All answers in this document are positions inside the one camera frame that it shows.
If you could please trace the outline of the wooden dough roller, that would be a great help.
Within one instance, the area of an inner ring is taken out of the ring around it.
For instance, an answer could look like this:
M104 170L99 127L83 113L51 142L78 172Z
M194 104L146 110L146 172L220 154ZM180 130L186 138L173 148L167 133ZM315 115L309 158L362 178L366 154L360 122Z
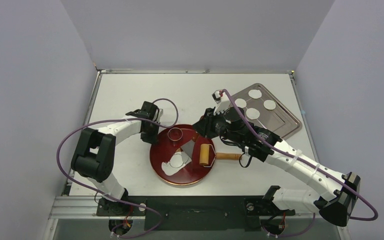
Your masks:
M216 160L240 161L242 155L238 153L216 152L212 144L201 144L199 152L199 165L204 168L211 168Z

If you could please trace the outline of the round red lacquer tray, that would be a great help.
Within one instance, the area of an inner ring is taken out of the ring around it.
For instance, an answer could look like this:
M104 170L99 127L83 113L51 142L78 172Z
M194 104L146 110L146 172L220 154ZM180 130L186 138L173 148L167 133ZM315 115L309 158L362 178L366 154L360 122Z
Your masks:
M188 142L195 132L190 124L178 124L158 134L157 144L150 148L149 159L152 169L162 180L172 185L186 186L199 182L211 171L211 167L202 167L199 164L200 146L215 145L212 140L201 136L195 142L191 163L172 176L165 175L161 169L161 163L168 162L175 152L182 151L181 146Z

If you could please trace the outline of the white dough piece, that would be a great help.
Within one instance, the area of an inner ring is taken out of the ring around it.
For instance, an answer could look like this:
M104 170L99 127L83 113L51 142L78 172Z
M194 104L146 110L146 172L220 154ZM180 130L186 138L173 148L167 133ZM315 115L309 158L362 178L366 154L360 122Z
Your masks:
M167 162L162 162L161 163L161 169L163 171L163 173L167 176L173 176L174 174L178 173L180 170L182 170L183 168L185 168L189 163L192 162L192 159L188 159L188 162L185 166L181 167L181 168L173 168L171 165L170 165L170 160L172 158L172 156L170 157L170 159L167 161Z

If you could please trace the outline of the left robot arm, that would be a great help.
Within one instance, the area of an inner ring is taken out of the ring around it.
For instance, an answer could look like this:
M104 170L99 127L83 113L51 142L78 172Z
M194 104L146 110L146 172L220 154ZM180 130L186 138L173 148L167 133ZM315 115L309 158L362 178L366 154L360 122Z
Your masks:
M116 146L136 134L145 143L157 143L163 113L156 104L145 101L140 109L127 112L120 121L98 129L86 127L81 130L71 168L102 192L99 206L104 210L115 215L130 211L128 190L113 174Z

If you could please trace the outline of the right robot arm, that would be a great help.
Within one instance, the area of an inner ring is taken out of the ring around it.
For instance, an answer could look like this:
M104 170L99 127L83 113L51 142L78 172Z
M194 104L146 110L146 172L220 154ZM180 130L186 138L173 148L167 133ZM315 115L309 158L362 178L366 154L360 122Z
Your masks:
M207 108L192 127L201 137L219 138L252 159L282 169L309 187L309 190L300 191L271 186L262 199L267 213L319 213L324 220L339 227L347 226L353 218L361 184L361 177L354 172L341 173L317 163L274 132L244 121L234 107L219 114Z

